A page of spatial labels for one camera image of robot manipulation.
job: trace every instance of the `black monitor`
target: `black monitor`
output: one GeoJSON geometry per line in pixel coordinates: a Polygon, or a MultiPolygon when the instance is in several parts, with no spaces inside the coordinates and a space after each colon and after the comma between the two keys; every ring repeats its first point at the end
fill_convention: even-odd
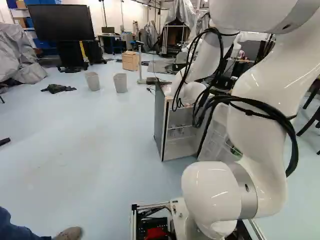
{"type": "Polygon", "coordinates": [[[28,5],[36,35],[41,41],[94,40],[94,28],[86,5],[28,5]]]}

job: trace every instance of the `red component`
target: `red component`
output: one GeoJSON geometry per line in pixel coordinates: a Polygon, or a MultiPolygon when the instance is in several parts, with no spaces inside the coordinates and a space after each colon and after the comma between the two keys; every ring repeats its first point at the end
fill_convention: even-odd
{"type": "Polygon", "coordinates": [[[158,239],[165,236],[167,236],[167,234],[161,227],[155,227],[147,230],[147,234],[144,240],[158,239]]]}

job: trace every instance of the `shoe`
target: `shoe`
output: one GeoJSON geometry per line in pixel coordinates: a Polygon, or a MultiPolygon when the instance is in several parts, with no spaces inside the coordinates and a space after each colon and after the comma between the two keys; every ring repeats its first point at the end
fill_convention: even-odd
{"type": "Polygon", "coordinates": [[[69,227],[66,230],[60,232],[52,240],[80,240],[84,231],[79,226],[69,227]]]}

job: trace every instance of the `floor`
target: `floor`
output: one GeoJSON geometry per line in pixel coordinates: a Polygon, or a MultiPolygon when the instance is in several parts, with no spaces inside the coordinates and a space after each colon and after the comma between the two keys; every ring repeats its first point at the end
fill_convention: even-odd
{"type": "MultiPolygon", "coordinates": [[[[142,60],[153,58],[159,59],[144,54],[142,60]]],[[[115,61],[91,66],[101,83],[100,91],[91,92],[84,72],[47,71],[43,81],[2,94],[6,103],[0,104],[0,139],[12,142],[0,147],[0,206],[10,211],[13,223],[41,236],[79,225],[85,229],[84,240],[127,240],[131,204],[181,196],[182,172],[195,159],[160,161],[153,139],[154,95],[136,84],[137,72],[123,70],[115,61]],[[112,77],[124,72],[128,92],[117,94],[112,77]],[[48,84],[77,90],[41,92],[48,84]]],[[[142,76],[154,74],[142,66],[142,76]]],[[[314,100],[300,111],[297,130],[319,105],[314,100]]],[[[257,221],[269,240],[318,239],[319,135],[312,127],[299,138],[300,163],[288,179],[283,211],[257,221]]]]}

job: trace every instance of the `person's leg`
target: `person's leg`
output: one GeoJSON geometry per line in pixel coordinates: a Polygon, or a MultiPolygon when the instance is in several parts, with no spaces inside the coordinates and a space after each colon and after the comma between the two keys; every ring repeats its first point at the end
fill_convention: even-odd
{"type": "Polygon", "coordinates": [[[29,228],[11,224],[10,213],[0,207],[0,239],[1,240],[51,240],[51,237],[40,237],[29,228]]]}
{"type": "Polygon", "coordinates": [[[56,237],[37,236],[25,226],[11,224],[10,213],[0,207],[0,240],[80,240],[83,230],[79,226],[69,227],[56,237]]]}

